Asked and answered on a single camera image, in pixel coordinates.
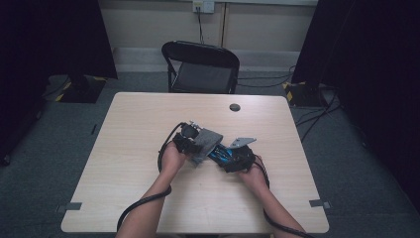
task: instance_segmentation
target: right hand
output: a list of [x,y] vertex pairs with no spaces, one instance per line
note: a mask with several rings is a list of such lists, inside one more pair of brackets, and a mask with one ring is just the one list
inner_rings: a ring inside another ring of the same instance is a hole
[[[256,156],[256,163],[264,168],[262,158]],[[265,178],[261,168],[253,164],[247,172],[237,172],[245,185],[253,192],[257,193],[260,189],[267,189]]]

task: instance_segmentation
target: person's arm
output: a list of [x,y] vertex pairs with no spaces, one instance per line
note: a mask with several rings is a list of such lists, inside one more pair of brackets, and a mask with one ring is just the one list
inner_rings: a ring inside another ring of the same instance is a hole
[[[260,157],[257,157],[256,162],[263,167]],[[272,194],[269,190],[265,183],[263,171],[257,165],[252,165],[247,173],[237,172],[237,174],[260,201],[263,209],[271,220],[283,226],[305,232],[302,226],[290,215],[290,213],[281,205],[277,198],[275,198],[274,194]],[[273,233],[276,238],[298,237],[277,228],[274,228]]]
[[[166,191],[186,159],[184,154],[178,153],[175,144],[170,142],[163,153],[161,172],[142,198]],[[164,197],[133,209],[127,215],[116,237],[156,237],[163,203]]]

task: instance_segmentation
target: table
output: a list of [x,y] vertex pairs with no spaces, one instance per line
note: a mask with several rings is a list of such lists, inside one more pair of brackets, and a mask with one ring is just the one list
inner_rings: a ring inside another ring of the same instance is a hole
[[[232,103],[241,110],[230,110]],[[179,122],[194,120],[237,137],[261,155],[270,188],[307,232],[324,233],[329,224],[285,98],[279,96],[120,92],[110,106],[98,138],[61,223],[64,232],[116,232],[123,210],[138,200],[158,175],[161,144]],[[270,233],[263,209],[235,174],[213,161],[190,163],[172,182],[158,233]]]

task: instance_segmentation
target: gray carpet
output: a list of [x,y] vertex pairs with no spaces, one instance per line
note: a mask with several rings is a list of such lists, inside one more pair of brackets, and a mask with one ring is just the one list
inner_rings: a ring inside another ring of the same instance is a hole
[[[287,72],[241,72],[240,77]],[[65,234],[60,204],[70,202],[115,93],[166,91],[165,72],[124,72],[109,80],[96,104],[49,101],[42,118],[0,168],[0,237],[113,237]],[[53,90],[65,80],[52,78]],[[273,85],[282,79],[241,79],[240,84]],[[280,85],[238,86],[238,94],[284,95]],[[332,92],[326,94],[331,99]],[[313,109],[291,108],[297,121]],[[315,112],[302,120],[317,115]],[[298,127],[303,136],[311,123]],[[315,237],[419,237],[420,217],[389,171],[362,145],[359,129],[342,109],[322,117],[303,142],[327,209],[330,231]]]

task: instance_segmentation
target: chair leg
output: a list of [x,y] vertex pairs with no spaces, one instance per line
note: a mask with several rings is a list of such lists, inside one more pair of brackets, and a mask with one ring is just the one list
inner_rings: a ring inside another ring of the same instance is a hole
[[233,84],[233,86],[232,86],[231,91],[229,92],[229,94],[235,94],[235,91],[236,91],[236,86],[237,86],[237,84],[238,84],[238,80],[237,80],[237,78],[235,78],[234,84]]
[[172,76],[171,76],[171,72],[168,71],[167,72],[167,92],[172,92]]

